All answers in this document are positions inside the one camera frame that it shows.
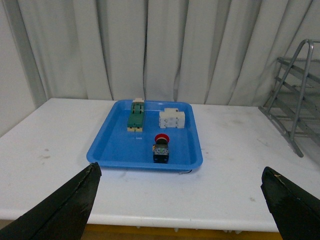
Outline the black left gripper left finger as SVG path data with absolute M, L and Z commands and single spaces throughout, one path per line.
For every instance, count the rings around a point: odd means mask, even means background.
M 51 195 L 5 226 L 2 240 L 79 240 L 91 214 L 102 172 L 91 163 Z

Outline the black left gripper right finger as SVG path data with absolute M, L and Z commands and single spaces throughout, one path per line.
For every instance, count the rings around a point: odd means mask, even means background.
M 261 190 L 284 240 L 320 238 L 320 200 L 282 174 L 265 167 Z

